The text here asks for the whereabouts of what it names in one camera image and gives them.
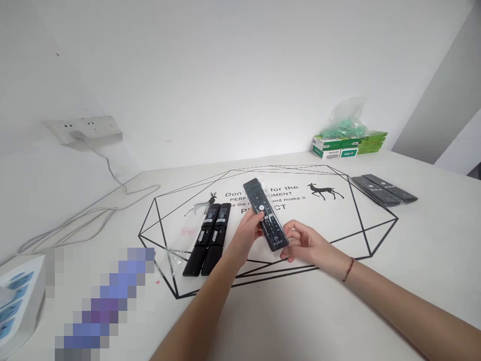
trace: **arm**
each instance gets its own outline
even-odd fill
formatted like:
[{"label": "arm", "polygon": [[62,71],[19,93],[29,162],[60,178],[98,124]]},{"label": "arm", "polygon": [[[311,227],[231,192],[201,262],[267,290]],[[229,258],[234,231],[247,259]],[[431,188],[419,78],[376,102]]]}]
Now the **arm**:
[{"label": "arm", "polygon": [[[342,280],[351,258],[314,229],[297,221],[284,226],[294,238],[281,258],[301,258]],[[399,287],[369,267],[354,261],[345,284],[381,313],[429,360],[481,359],[481,331]]]},{"label": "arm", "polygon": [[259,221],[263,217],[263,212],[254,215],[252,209],[248,210],[229,247],[150,361],[207,358],[220,313],[235,276],[246,262],[252,244],[262,234]]}]

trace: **deer illustration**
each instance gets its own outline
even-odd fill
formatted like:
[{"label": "deer illustration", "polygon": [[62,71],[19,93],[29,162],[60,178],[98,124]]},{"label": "deer illustration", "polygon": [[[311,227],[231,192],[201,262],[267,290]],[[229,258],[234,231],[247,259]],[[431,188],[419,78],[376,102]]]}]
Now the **deer illustration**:
[{"label": "deer illustration", "polygon": [[337,193],[337,192],[334,190],[334,188],[316,188],[316,187],[314,187],[315,185],[316,185],[315,183],[311,183],[311,184],[308,185],[308,187],[311,187],[312,194],[315,195],[315,196],[317,196],[317,197],[318,197],[318,195],[317,195],[316,193],[319,193],[319,195],[320,195],[322,198],[324,198],[324,196],[322,195],[322,192],[328,192],[328,193],[330,193],[330,194],[332,194],[332,195],[334,196],[334,199],[336,199],[336,195],[335,195],[335,194],[340,195],[340,196],[342,197],[342,199],[344,199],[344,197],[342,196],[342,194]]},{"label": "deer illustration", "polygon": [[[202,206],[207,206],[207,205],[209,205],[209,207],[210,207],[210,205],[212,205],[212,204],[215,202],[215,199],[217,198],[217,197],[215,196],[216,194],[217,194],[217,192],[215,192],[215,193],[210,193],[210,199],[209,199],[207,202],[202,202],[202,203],[196,203],[196,204],[194,204],[194,207],[193,207],[192,209],[189,209],[189,210],[187,211],[187,213],[184,214],[184,217],[187,216],[190,211],[194,211],[194,214],[196,214],[195,212],[197,212],[197,210],[198,210],[200,207],[202,207]],[[207,213],[207,210],[209,209],[209,207],[206,207],[206,208],[205,208],[204,214]]]}]

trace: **red string bracelet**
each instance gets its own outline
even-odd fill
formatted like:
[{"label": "red string bracelet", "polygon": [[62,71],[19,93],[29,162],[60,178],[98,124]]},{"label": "red string bracelet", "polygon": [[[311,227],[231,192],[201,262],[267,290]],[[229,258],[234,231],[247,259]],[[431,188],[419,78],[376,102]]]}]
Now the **red string bracelet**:
[{"label": "red string bracelet", "polygon": [[351,257],[351,265],[349,266],[349,269],[347,270],[346,277],[342,280],[343,282],[346,282],[347,276],[349,276],[349,272],[351,272],[352,265],[354,264],[354,258]]}]

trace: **hand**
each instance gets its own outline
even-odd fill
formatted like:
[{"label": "hand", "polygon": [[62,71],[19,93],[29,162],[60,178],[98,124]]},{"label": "hand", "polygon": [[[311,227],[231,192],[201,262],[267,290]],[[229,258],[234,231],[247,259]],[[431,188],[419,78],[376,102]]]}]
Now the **hand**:
[{"label": "hand", "polygon": [[338,279],[346,276],[351,257],[339,251],[313,228],[292,220],[284,225],[284,232],[293,240],[282,249],[282,259],[293,262],[295,258],[300,258]]},{"label": "hand", "polygon": [[264,212],[259,212],[255,215],[252,208],[249,208],[244,218],[240,221],[237,231],[223,256],[230,257],[230,261],[234,262],[238,268],[241,268],[247,261],[247,256],[254,241],[262,236],[259,222],[263,218]]}]

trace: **white wall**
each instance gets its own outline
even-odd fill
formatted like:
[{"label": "white wall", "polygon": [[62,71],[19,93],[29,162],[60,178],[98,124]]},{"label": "white wall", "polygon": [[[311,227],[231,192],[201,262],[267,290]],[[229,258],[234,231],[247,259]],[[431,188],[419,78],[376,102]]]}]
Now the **white wall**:
[{"label": "white wall", "polygon": [[[392,150],[434,164],[480,108],[481,1],[478,1]],[[457,151],[451,152],[455,148],[460,149],[460,146],[461,143],[457,141],[448,154],[456,158],[454,154]],[[457,170],[463,168],[461,164],[451,167]]]},{"label": "white wall", "polygon": [[435,166],[466,175],[481,163],[481,109],[449,145]]},{"label": "white wall", "polygon": [[[117,188],[103,159],[59,145],[41,126],[106,114],[61,53],[29,2],[0,2],[0,264]],[[102,151],[121,180],[140,172],[124,145]]]},{"label": "white wall", "polygon": [[336,103],[391,148],[474,0],[36,0],[143,169],[307,150]]}]

